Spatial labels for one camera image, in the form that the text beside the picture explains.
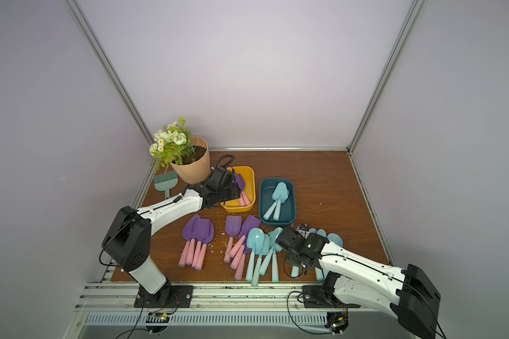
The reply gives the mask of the teal round shovel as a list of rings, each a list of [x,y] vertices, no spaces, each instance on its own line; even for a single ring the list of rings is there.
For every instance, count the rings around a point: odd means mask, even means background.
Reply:
[[[280,219],[281,205],[288,199],[286,184],[284,182],[278,183],[271,197],[274,203],[267,209],[266,213],[263,215],[263,219],[269,220],[269,218],[273,216],[273,220],[277,221]]]

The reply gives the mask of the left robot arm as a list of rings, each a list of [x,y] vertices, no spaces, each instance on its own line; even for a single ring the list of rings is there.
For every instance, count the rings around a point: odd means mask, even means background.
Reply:
[[[102,251],[138,282],[150,297],[169,298],[171,282],[150,257],[151,238],[172,222],[240,197],[233,169],[216,166],[208,178],[188,184],[182,193],[160,203],[121,208],[102,243]]]

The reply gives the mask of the purple pointed shovel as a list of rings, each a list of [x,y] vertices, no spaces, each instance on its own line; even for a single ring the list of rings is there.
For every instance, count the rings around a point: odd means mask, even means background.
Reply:
[[[238,199],[238,201],[239,201],[240,206],[246,206],[246,203],[245,203],[242,195],[240,195],[240,198]]]

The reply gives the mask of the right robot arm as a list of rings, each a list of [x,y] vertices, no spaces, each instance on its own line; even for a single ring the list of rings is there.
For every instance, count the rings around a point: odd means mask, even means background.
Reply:
[[[445,337],[438,322],[441,294],[418,266],[389,266],[362,257],[316,233],[287,228],[277,236],[285,262],[327,272],[322,284],[303,287],[306,305],[345,310],[358,305],[383,312],[418,338]]]

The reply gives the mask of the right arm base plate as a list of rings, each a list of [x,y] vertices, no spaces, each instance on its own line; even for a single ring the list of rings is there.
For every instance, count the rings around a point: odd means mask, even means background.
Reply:
[[[303,303],[306,308],[353,308],[358,309],[361,306],[357,304],[345,304],[341,302],[334,294],[334,288],[323,287],[322,285],[304,285],[302,286]]]

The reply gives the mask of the purple square shovel pink handle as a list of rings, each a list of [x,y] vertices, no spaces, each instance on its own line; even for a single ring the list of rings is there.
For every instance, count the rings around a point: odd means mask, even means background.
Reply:
[[[243,196],[246,206],[249,206],[251,204],[251,202],[250,202],[250,199],[247,197],[247,194],[245,193],[246,183],[245,183],[242,175],[236,174],[236,184],[240,188],[240,195]]]

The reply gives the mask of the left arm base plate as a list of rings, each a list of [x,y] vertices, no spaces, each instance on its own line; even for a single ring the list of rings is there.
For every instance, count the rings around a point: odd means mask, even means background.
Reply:
[[[155,294],[140,287],[134,301],[135,308],[189,308],[192,302],[193,285],[164,285]]]

